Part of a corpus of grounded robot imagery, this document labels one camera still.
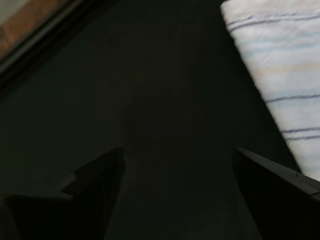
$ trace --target white striped cloth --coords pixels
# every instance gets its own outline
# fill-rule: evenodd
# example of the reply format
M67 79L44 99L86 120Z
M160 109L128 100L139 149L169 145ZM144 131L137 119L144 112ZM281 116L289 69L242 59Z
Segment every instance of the white striped cloth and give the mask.
M221 10L296 162L320 181L320 0L229 0Z

